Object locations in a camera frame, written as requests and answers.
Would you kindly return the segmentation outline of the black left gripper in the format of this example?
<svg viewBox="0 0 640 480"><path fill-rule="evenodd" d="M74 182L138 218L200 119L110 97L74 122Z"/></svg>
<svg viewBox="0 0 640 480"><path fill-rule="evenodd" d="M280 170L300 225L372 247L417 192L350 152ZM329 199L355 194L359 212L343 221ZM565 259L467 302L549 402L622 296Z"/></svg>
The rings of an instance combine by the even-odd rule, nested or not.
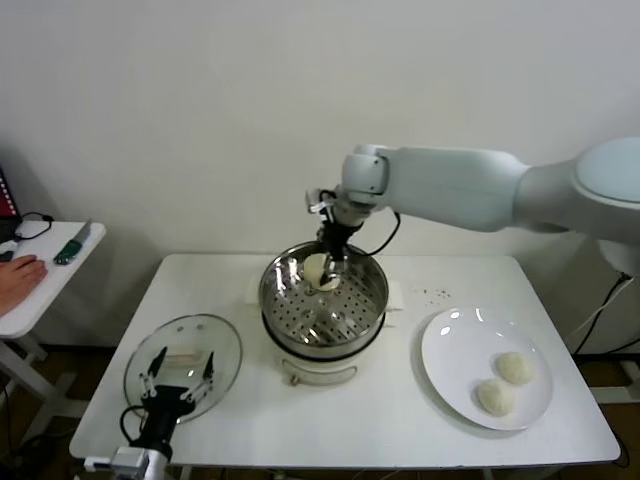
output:
<svg viewBox="0 0 640 480"><path fill-rule="evenodd" d="M187 389L180 386L155 387L155 378L164 362L167 347L153 358L145 372L139 374L142 407L146 413L140 435L133 447L171 451L171 439L178 421L193 412L193 402L200 402L213 389L214 355L209 354L200 382Z"/></svg>

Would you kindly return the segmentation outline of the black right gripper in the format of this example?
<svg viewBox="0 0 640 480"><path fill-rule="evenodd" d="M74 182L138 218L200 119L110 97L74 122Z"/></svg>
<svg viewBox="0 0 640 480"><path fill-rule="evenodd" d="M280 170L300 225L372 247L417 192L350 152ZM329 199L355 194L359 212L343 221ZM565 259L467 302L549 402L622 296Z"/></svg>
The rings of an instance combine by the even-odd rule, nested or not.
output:
<svg viewBox="0 0 640 480"><path fill-rule="evenodd" d="M317 239L327 253L323 264L321 284L327 285L339 280L345 270L344 251L352 235L360 226L346 226L335 221L323 220L317 232Z"/></svg>

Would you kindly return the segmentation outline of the bare person hand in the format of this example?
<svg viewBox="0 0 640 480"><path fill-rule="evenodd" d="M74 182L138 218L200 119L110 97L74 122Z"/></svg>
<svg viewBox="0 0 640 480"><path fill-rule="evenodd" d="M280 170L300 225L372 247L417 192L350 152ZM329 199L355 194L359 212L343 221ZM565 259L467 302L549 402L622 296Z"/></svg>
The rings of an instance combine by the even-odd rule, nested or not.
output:
<svg viewBox="0 0 640 480"><path fill-rule="evenodd" d="M43 260L27 255L2 263L0 270L0 315L22 303L42 282L48 270Z"/></svg>

